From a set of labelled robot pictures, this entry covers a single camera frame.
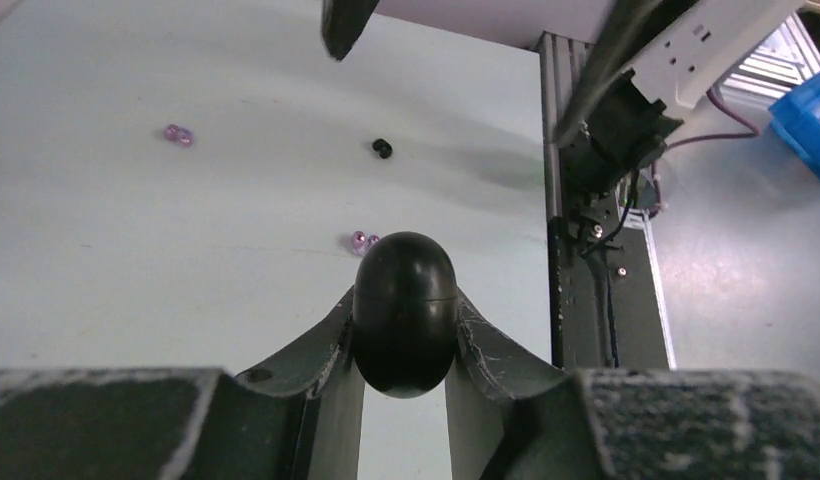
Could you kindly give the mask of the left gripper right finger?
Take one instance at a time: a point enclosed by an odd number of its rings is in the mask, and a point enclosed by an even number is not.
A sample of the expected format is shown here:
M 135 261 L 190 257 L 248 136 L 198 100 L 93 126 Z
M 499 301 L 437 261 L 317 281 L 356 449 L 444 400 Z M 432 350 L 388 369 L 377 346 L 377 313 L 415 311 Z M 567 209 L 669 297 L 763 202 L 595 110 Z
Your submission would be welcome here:
M 459 304 L 456 479 L 820 479 L 820 384 L 780 371 L 546 363 Z

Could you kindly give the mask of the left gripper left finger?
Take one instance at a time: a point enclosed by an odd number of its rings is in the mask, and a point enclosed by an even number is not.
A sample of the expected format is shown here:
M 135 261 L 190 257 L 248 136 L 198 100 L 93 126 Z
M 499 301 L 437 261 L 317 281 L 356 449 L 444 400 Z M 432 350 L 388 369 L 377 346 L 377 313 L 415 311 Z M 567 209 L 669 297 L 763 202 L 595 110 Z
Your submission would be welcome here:
M 353 479 L 352 298 L 255 366 L 0 370 L 0 479 Z

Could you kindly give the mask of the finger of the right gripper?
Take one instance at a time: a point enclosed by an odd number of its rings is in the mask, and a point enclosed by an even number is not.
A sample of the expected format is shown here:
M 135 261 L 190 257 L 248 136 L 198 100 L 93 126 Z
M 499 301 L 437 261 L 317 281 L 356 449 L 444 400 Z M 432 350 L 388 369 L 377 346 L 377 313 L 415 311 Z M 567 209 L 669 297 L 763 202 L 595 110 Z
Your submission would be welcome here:
M 379 0 L 323 0 L 321 38 L 328 55 L 341 62 L 362 35 Z
M 554 144 L 610 131 L 611 147 L 666 145 L 699 97 L 699 3 L 616 1 L 565 109 Z

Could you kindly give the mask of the black earbud charging case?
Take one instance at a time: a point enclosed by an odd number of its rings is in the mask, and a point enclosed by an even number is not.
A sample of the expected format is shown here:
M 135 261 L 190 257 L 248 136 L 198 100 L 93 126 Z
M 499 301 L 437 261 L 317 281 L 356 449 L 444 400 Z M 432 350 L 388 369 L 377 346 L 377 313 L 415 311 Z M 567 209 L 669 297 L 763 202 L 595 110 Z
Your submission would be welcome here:
M 389 234 L 363 257 L 352 305 L 352 353 L 366 382 L 393 398 L 437 387 L 457 350 L 459 288 L 432 238 Z

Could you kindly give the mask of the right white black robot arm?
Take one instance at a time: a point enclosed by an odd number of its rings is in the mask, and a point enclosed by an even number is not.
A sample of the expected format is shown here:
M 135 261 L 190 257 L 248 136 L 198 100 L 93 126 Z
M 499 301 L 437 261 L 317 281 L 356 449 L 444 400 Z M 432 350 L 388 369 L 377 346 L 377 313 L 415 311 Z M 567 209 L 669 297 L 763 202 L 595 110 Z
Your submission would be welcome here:
M 604 194 L 652 164 L 703 95 L 799 8 L 796 1 L 616 1 L 596 42 L 538 43 L 547 167 Z

